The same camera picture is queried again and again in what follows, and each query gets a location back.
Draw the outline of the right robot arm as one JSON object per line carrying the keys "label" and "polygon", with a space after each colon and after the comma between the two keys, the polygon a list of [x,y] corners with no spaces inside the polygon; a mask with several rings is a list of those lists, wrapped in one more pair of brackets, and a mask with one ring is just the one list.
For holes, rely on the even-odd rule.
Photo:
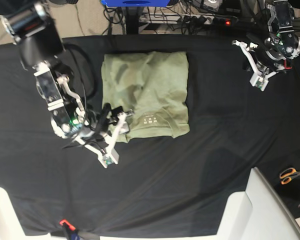
{"label": "right robot arm", "polygon": [[0,20],[18,47],[24,69],[33,69],[36,89],[46,101],[54,133],[95,153],[104,168],[118,164],[115,145],[129,131],[133,111],[105,103],[100,112],[72,87],[74,73],[59,60],[65,46],[45,0],[0,0]]}

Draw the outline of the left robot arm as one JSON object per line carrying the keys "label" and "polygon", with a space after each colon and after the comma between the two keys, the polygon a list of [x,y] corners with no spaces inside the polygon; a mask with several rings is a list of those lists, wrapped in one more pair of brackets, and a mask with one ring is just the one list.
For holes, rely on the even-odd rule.
{"label": "left robot arm", "polygon": [[247,70],[253,74],[249,80],[262,92],[271,77],[293,68],[293,60],[300,54],[300,37],[295,35],[294,10],[287,0],[270,0],[264,4],[267,16],[267,36],[262,38],[248,33],[249,43],[233,40],[247,59]]}

